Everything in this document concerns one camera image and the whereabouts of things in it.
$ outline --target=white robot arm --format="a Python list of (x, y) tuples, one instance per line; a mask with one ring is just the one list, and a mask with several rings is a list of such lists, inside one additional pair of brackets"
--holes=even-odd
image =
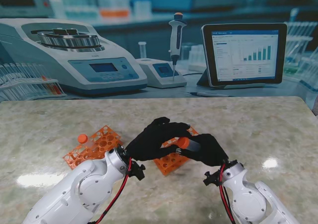
[[(207, 172), (204, 183), (219, 186), (220, 170), (212, 175)], [(299, 224), (265, 183), (248, 182), (246, 173), (247, 170), (236, 160), (228, 162), (222, 173), (223, 186), (233, 192), (231, 207), (240, 224)]]
[(125, 177), (144, 177), (145, 167), (129, 160), (118, 147), (104, 159), (86, 160), (69, 173), (30, 210), (22, 224), (87, 224), (111, 195), (113, 184)]

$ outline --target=lid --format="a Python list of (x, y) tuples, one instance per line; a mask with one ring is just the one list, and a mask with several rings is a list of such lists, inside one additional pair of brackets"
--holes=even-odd
[(87, 135), (85, 135), (85, 134), (80, 134), (80, 135), (78, 136), (78, 142), (79, 142), (79, 143), (84, 144), (84, 143), (86, 143), (87, 141), (88, 141)]
[(187, 137), (181, 137), (177, 141), (177, 146), (179, 146), (181, 149), (186, 149), (190, 144), (190, 139)]

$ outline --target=control panel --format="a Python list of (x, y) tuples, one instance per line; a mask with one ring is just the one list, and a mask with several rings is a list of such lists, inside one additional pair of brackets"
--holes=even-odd
[(125, 58), (70, 60), (69, 63), (89, 82), (110, 82), (139, 78)]
[(173, 76), (173, 70), (170, 67), (169, 63), (160, 63), (160, 64), (153, 64), (156, 72), (160, 77), (171, 77)]

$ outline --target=pipette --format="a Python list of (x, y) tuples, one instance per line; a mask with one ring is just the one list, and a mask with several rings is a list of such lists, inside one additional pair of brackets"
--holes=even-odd
[(182, 28), (187, 25), (187, 23), (182, 19), (183, 14), (178, 12), (174, 14), (174, 20), (169, 22), (169, 25), (172, 26), (171, 38), (170, 38), (170, 57), (173, 65), (173, 77), (172, 81), (174, 81), (174, 73), (175, 66), (180, 56), (180, 48), (182, 41)]

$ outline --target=test tube rack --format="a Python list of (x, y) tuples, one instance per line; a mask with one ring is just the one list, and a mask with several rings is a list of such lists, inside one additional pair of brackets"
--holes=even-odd
[(285, 22), (287, 25), (287, 38), (285, 49), (284, 73), (294, 76), (300, 67), (305, 50), (312, 41), (312, 32), (318, 22)]
[(51, 79), (44, 65), (0, 64), (0, 102), (66, 96), (59, 81)]
[[(195, 131), (192, 127), (188, 130), (192, 136), (197, 136), (199, 133)], [(175, 137), (165, 143), (163, 143), (163, 147), (169, 147), (170, 145), (176, 145), (178, 141), (178, 137)], [(171, 172), (175, 171), (182, 165), (184, 165), (189, 158), (181, 156), (177, 153), (171, 153), (163, 158), (154, 159), (155, 164), (161, 171), (164, 176), (167, 176)]]
[(71, 169), (76, 168), (80, 163), (88, 159), (102, 159), (105, 157), (105, 152), (123, 144), (120, 141), (120, 136), (109, 126), (102, 127), (89, 139), (93, 141), (92, 147), (88, 148), (79, 144), (63, 157)]

